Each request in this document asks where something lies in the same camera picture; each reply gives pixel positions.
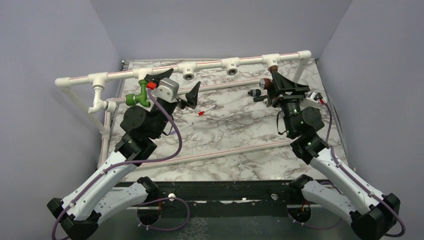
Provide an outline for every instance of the gray floor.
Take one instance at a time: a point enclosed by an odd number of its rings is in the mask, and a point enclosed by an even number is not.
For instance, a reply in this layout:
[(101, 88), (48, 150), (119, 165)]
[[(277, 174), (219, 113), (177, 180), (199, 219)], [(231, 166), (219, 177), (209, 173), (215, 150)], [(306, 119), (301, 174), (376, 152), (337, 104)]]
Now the gray floor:
[[(343, 222), (332, 230), (313, 230), (292, 223), (288, 217), (192, 218), (178, 231), (161, 232), (138, 227), (136, 210), (125, 210), (105, 221), (89, 240), (359, 240)], [(308, 222), (330, 226), (338, 217), (321, 207), (313, 208)], [(155, 226), (170, 228), (184, 219), (160, 219)]]

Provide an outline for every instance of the marble surface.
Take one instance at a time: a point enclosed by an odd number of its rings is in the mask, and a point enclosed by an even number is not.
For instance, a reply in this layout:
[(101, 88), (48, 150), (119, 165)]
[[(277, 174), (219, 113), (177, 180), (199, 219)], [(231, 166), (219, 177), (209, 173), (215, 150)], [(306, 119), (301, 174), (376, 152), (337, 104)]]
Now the marble surface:
[[(133, 61), (129, 64), (129, 69), (168, 66), (175, 65), (175, 63), (171, 61)], [(297, 65), (298, 62), (281, 63), (278, 71), (290, 79), (294, 76)], [(191, 81), (183, 80), (180, 73), (173, 74), (171, 77), (179, 83), (180, 89), (191, 88), (198, 81), (201, 81), (202, 86), (208, 86), (258, 78), (271, 78), (270, 73), (262, 64), (241, 66), (235, 76), (228, 76), (222, 69), (207, 69), (197, 72), (194, 80)], [(306, 66), (299, 83), (309, 85), (311, 91), (320, 92), (323, 96), (326, 95), (317, 66), (312, 60)], [(190, 157), (287, 141), (288, 138), (285, 135), (277, 134), (276, 117), (279, 110), (266, 107), (263, 102), (253, 102), (252, 97), (247, 95), (248, 90), (257, 88), (258, 85), (248, 85), (200, 92), (195, 110), (178, 108), (173, 114), (176, 125), (178, 127), (185, 126), (188, 123), (193, 123), (193, 125), (181, 131), (183, 148), (177, 157)], [(136, 79), (132, 78), (125, 81), (122, 96), (139, 92), (140, 86)], [(215, 109), (203, 116), (198, 116), (198, 112), (213, 105), (216, 105)], [(325, 127), (318, 134), (325, 138), (330, 120), (329, 114), (325, 106), (317, 105), (315, 107), (320, 109), (322, 120), (325, 123)], [(121, 104), (118, 108), (109, 152), (115, 149), (115, 144), (124, 134), (119, 124), (127, 108), (125, 104)], [(280, 119), (279, 130), (281, 132), (284, 130), (282, 119)], [(162, 138), (155, 139), (154, 142), (158, 147), (150, 156), (150, 159), (169, 156), (178, 147), (176, 134), (163, 135)], [(331, 126), (328, 143), (335, 146), (336, 154), (347, 163), (334, 123)], [(314, 179), (325, 179), (320, 172), (298, 159), (290, 146), (281, 146), (154, 169), (151, 167), (147, 169), (141, 165), (127, 175), (123, 181), (136, 181), (142, 176), (148, 176), (154, 181), (291, 180), (302, 174), (307, 174)]]

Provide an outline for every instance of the white marble table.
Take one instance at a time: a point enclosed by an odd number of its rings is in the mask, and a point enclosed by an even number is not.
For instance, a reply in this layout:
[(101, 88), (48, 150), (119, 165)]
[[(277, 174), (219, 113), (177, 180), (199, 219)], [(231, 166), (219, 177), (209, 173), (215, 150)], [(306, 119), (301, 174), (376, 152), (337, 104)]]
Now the white marble table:
[[(130, 63), (129, 69), (168, 66), (175, 63), (133, 61)], [(278, 71), (290, 79), (294, 76), (297, 65), (297, 62), (285, 62), (280, 64)], [(202, 86), (208, 86), (258, 78), (271, 78), (264, 65), (241, 66), (235, 76), (228, 76), (221, 69), (207, 69), (196, 73), (194, 80), (191, 81), (183, 80), (180, 73), (173, 74), (171, 77), (180, 84), (180, 89), (193, 87), (198, 81), (201, 81)], [(307, 84), (312, 91), (320, 92), (323, 96), (326, 95), (314, 61), (308, 63), (299, 83)], [(248, 90), (257, 88), (258, 85), (256, 84), (200, 92), (195, 110), (176, 110), (173, 117), (177, 126), (182, 127), (188, 123), (193, 123), (192, 126), (181, 131), (183, 148), (177, 157), (190, 157), (289, 140), (285, 135), (277, 134), (276, 116), (278, 110), (266, 107), (263, 102), (255, 103), (252, 97), (247, 95)], [(139, 92), (140, 86), (136, 79), (125, 81), (122, 96)], [(213, 105), (217, 107), (201, 117), (198, 116), (198, 112)], [(329, 114), (325, 106), (317, 105), (316, 107), (320, 109), (325, 123), (325, 127), (318, 134), (324, 138), (329, 124)], [(127, 108), (125, 104), (119, 106), (109, 144), (109, 153), (115, 149), (115, 144), (124, 134), (119, 124)], [(282, 119), (279, 128), (281, 132), (284, 130)], [(176, 134), (163, 136), (154, 140), (154, 142), (158, 147), (150, 156), (150, 159), (169, 156), (178, 147)], [(334, 123), (331, 126), (328, 143), (335, 146), (336, 154), (346, 163), (346, 156)], [(325, 179), (320, 172), (298, 159), (290, 146), (281, 146), (154, 169), (150, 167), (146, 169), (142, 165), (127, 175), (123, 181), (136, 181), (143, 176), (148, 176), (154, 181), (292, 180), (302, 174), (307, 174), (314, 179)]]

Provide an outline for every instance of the purple-gray wall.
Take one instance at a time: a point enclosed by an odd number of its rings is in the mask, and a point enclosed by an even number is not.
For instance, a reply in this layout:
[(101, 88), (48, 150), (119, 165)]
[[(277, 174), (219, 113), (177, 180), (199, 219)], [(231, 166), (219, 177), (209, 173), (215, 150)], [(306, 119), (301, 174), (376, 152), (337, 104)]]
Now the purple-gray wall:
[[(46, 240), (47, 202), (82, 184), (100, 150), (100, 134), (54, 81), (118, 71), (120, 58), (88, 0), (1, 1), (0, 36), (0, 235)], [(90, 86), (77, 93), (92, 104)]]
[(408, 240), (424, 235), (423, 10), (422, 0), (352, 0), (318, 62), (350, 166), (400, 198)]
[(351, 0), (91, 0), (126, 60), (323, 52)]

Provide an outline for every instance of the green valve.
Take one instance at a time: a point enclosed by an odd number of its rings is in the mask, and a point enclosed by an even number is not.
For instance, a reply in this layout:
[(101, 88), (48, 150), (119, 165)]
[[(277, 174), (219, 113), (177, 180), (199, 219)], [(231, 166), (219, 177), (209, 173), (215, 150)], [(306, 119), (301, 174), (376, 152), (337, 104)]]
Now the green valve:
[(138, 81), (138, 84), (140, 84), (140, 87), (141, 87), (140, 93), (137, 95), (135, 94), (125, 95), (125, 104), (127, 106), (134, 106), (136, 104), (140, 104), (143, 107), (149, 108), (150, 102), (147, 101), (147, 90), (146, 90), (147, 81), (143, 79)]

